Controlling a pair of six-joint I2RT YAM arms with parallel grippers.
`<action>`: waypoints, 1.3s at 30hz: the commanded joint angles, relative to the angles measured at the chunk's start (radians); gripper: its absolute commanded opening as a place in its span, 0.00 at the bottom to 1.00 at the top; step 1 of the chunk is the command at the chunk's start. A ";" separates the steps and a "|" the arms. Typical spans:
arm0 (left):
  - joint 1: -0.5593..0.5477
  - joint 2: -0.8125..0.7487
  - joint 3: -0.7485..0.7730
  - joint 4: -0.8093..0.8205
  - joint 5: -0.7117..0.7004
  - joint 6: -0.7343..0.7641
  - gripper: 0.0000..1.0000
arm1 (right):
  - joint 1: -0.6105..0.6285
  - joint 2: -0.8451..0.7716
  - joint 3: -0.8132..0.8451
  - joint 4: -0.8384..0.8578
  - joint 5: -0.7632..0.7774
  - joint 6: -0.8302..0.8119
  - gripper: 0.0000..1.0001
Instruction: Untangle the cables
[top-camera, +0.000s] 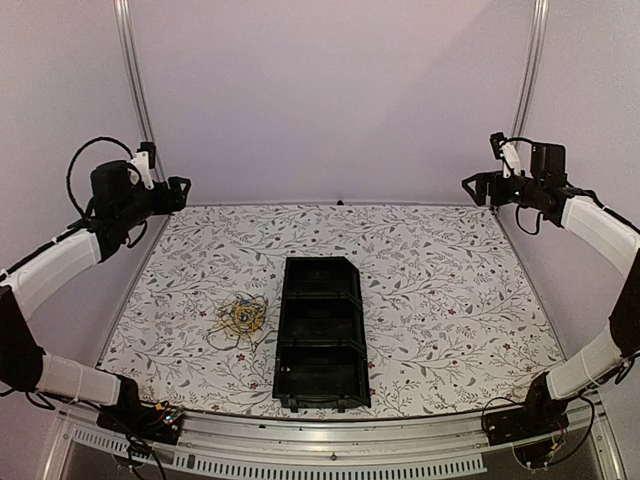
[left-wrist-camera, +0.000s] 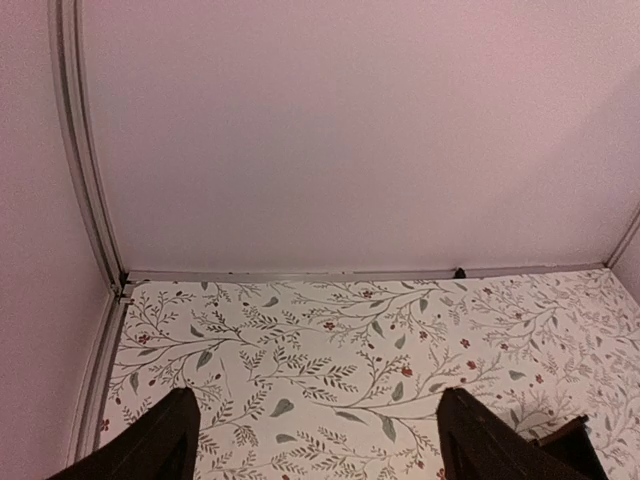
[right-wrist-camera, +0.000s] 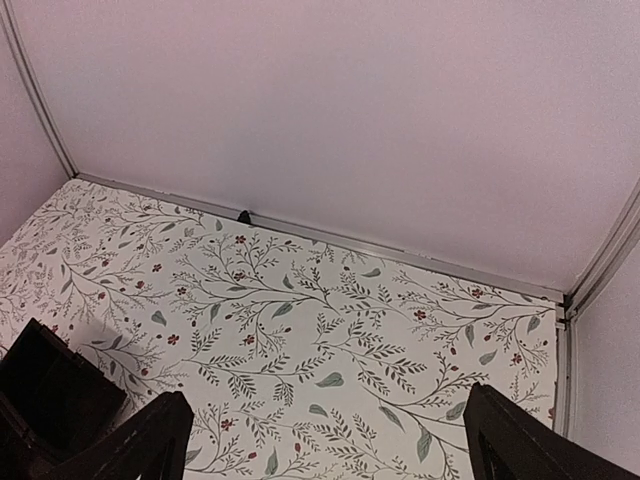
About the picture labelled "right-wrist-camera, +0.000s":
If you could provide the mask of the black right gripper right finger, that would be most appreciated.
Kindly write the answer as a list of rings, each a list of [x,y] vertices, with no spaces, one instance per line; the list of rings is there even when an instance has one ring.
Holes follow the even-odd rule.
[[[472,386],[463,419],[475,479],[639,478],[556,434],[490,385]]]

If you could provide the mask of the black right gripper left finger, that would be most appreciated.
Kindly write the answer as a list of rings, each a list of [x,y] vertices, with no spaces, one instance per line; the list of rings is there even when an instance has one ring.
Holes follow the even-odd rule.
[[[95,445],[54,467],[49,479],[181,479],[194,413],[164,392]]]

